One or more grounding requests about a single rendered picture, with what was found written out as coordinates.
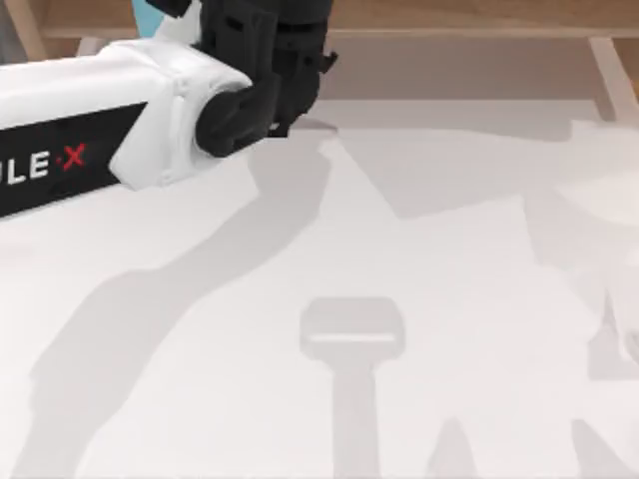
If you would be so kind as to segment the wooden open shelf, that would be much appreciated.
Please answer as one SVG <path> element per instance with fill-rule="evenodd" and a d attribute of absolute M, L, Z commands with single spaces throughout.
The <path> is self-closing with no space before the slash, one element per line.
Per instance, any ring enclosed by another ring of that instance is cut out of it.
<path fill-rule="evenodd" d="M 139 37 L 125 0 L 0 0 L 27 65 L 0 65 L 0 126 L 21 124 L 86 68 L 71 50 L 84 37 Z M 265 16 L 202 31 L 197 11 L 168 38 L 229 56 L 253 51 L 278 27 Z M 626 100 L 639 92 L 639 0 L 333 0 L 327 25 L 284 31 L 328 35 L 341 61 L 320 90 L 326 102 L 589 102 L 613 111 L 613 73 Z"/>

